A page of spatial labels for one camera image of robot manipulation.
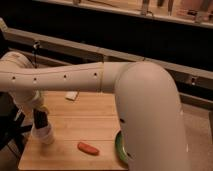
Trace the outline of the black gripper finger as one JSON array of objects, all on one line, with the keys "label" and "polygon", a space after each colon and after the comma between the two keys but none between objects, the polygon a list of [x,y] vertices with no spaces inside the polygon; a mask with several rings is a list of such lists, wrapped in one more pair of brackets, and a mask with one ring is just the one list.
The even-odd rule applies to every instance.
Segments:
[{"label": "black gripper finger", "polygon": [[48,125],[48,118],[45,111],[33,110],[34,125],[36,129],[41,129]]}]

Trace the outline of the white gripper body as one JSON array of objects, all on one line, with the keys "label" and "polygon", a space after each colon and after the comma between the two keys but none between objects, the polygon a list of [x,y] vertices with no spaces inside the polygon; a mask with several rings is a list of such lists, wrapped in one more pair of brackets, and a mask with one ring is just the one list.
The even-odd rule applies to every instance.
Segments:
[{"label": "white gripper body", "polygon": [[43,94],[38,90],[12,92],[11,96],[17,107],[30,119],[33,118],[34,109],[46,110]]}]

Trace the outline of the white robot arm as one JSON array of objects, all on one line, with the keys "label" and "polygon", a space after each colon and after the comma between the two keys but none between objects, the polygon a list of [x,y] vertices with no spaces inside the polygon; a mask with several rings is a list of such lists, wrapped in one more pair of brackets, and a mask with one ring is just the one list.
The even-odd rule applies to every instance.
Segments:
[{"label": "white robot arm", "polygon": [[98,62],[35,69],[24,55],[0,58],[0,91],[20,107],[41,106],[42,91],[112,93],[130,171],[190,171],[179,93],[150,61]]}]

